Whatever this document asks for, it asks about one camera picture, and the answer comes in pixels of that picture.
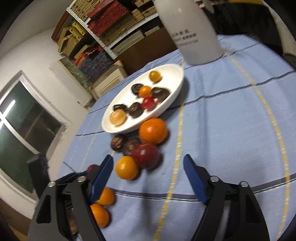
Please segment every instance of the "red cherry tomato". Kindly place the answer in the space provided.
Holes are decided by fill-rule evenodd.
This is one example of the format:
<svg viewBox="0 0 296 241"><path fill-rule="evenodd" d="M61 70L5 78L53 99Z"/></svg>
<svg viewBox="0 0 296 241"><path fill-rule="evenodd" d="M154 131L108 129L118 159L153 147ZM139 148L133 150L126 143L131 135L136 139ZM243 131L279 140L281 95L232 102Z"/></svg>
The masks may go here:
<svg viewBox="0 0 296 241"><path fill-rule="evenodd" d="M147 109L147 110L153 110L155 108L155 102L153 97L146 97L143 99L143 102L141 104L141 107L143 109Z"/></svg>
<svg viewBox="0 0 296 241"><path fill-rule="evenodd" d="M97 164L91 164L88 166L88 168L86 169L86 172L89 173L91 169L93 169L94 167L98 167Z"/></svg>
<svg viewBox="0 0 296 241"><path fill-rule="evenodd" d="M159 150L155 144L142 143L134 147L132 157L139 167L152 169L159 161Z"/></svg>

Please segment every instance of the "storage box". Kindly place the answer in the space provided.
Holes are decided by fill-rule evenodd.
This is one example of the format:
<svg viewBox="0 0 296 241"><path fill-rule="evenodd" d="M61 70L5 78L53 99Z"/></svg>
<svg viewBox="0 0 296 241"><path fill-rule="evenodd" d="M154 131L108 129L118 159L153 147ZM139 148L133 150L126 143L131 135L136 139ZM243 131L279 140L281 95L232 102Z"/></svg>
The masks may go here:
<svg viewBox="0 0 296 241"><path fill-rule="evenodd" d="M128 13L128 10L118 1L114 1L106 9L89 24L89 29L97 35L101 36L109 27L117 20Z"/></svg>
<svg viewBox="0 0 296 241"><path fill-rule="evenodd" d="M144 38L144 35L139 30L135 32L133 35L129 36L127 39L122 41L119 45L117 45L113 50L113 52L117 55L123 53L125 50L127 50L130 46L134 45L138 41Z"/></svg>
<svg viewBox="0 0 296 241"><path fill-rule="evenodd" d="M79 23L77 23L76 21L74 21L73 23L72 23L72 26L74 27L74 28L76 28L77 29L77 31L82 35L82 36L84 36L86 33L87 33L87 31L79 24Z"/></svg>
<svg viewBox="0 0 296 241"><path fill-rule="evenodd" d="M59 41L58 41L58 52L61 53L62 52L62 49L65 48L65 45L68 41L68 39L72 36L72 34L64 37L64 38L60 38Z"/></svg>
<svg viewBox="0 0 296 241"><path fill-rule="evenodd" d="M111 4L114 0L105 0L98 4L92 11L88 13L89 18L94 18L101 10Z"/></svg>
<svg viewBox="0 0 296 241"><path fill-rule="evenodd" d="M66 38L68 35L70 35L70 28L71 27L66 27L63 28L61 35L59 36L59 40L57 42L57 45L59 46L58 52L60 53L62 51L62 46L64 44L64 42L69 38Z"/></svg>
<svg viewBox="0 0 296 241"><path fill-rule="evenodd" d="M77 54L74 56L74 59L78 59L79 58L79 56L85 51L85 50L87 50L87 48L89 48L89 47L91 47L92 45L88 45L88 44L86 44L86 45L84 45L78 52L77 52Z"/></svg>
<svg viewBox="0 0 296 241"><path fill-rule="evenodd" d="M62 48L62 52L67 55L68 57L73 56L74 55L74 50L77 47L79 41L74 37L74 36L70 36L70 38L68 39L68 41L66 42L65 46L63 46Z"/></svg>
<svg viewBox="0 0 296 241"><path fill-rule="evenodd" d="M83 36L78 32L76 28L71 27L70 32L78 41L82 40Z"/></svg>
<svg viewBox="0 0 296 241"><path fill-rule="evenodd" d="M144 5L145 3L148 3L149 1L151 1L151 0L139 0L139 1L136 1L135 4L137 7L140 7L140 6Z"/></svg>
<svg viewBox="0 0 296 241"><path fill-rule="evenodd" d="M86 58L76 61L76 63L79 64L79 70L85 74L89 81L94 83L113 66L113 59L99 47L98 50L92 51Z"/></svg>
<svg viewBox="0 0 296 241"><path fill-rule="evenodd" d="M78 16L90 1L92 0L77 0L71 7L71 10Z"/></svg>
<svg viewBox="0 0 296 241"><path fill-rule="evenodd" d="M145 36L148 36L149 34L152 34L153 32L157 31L158 29L160 29L159 26L154 27L153 29L150 29L149 31L145 32Z"/></svg>
<svg viewBox="0 0 296 241"><path fill-rule="evenodd" d="M137 20L137 21L140 21L142 19L144 19L145 17L143 16L143 14L141 14L141 12L139 11L139 9L135 9L134 11L132 11L132 14L134 16L134 18Z"/></svg>
<svg viewBox="0 0 296 241"><path fill-rule="evenodd" d="M104 44L108 45L139 21L140 20L136 20L133 15L126 14L104 33L102 33L100 39L103 41Z"/></svg>
<svg viewBox="0 0 296 241"><path fill-rule="evenodd" d="M142 14L144 15L144 17L148 17L155 12L156 12L156 8L153 6L153 7L148 8L147 10L143 11Z"/></svg>
<svg viewBox="0 0 296 241"><path fill-rule="evenodd" d="M95 7L102 3L104 0L92 0L78 15L82 19L82 21L85 21L88 18L88 14L95 9Z"/></svg>
<svg viewBox="0 0 296 241"><path fill-rule="evenodd" d="M97 100L126 77L127 74L122 66L113 65L93 84L91 93Z"/></svg>

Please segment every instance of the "white bottle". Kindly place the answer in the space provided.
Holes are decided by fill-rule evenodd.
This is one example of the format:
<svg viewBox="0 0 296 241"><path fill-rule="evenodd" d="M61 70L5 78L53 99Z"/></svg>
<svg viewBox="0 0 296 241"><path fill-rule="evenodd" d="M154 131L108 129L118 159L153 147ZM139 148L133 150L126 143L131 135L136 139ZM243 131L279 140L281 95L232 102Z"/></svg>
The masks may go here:
<svg viewBox="0 0 296 241"><path fill-rule="evenodd" d="M188 64L205 64L222 56L212 24L194 0L155 0L154 5Z"/></svg>

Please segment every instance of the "blue gripper pad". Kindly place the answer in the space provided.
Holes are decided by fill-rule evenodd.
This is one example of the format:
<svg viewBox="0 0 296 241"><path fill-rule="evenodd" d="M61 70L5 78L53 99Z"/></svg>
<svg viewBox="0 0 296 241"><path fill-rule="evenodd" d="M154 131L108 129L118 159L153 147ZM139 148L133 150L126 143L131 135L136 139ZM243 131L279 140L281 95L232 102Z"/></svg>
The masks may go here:
<svg viewBox="0 0 296 241"><path fill-rule="evenodd" d="M113 157L107 155L101 165L102 168L91 187L89 200L92 204L96 203L96 200L100 199L102 191L107 184L107 181L113 170Z"/></svg>
<svg viewBox="0 0 296 241"><path fill-rule="evenodd" d="M190 185L194 191L195 197L203 204L207 204L209 199L206 195L205 185L201 180L198 172L194 168L195 166L196 165L190 155L185 155L183 159L183 167L189 179Z"/></svg>

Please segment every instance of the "window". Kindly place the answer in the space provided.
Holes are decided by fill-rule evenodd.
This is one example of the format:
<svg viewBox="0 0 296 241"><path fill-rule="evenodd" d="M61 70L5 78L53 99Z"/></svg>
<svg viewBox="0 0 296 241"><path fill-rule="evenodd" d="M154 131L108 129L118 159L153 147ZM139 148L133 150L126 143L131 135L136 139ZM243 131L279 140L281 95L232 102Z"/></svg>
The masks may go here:
<svg viewBox="0 0 296 241"><path fill-rule="evenodd" d="M1 94L0 171L10 183L33 197L27 161L39 152L52 152L65 125L49 113L48 107L44 108L44 100L28 91L22 75Z"/></svg>

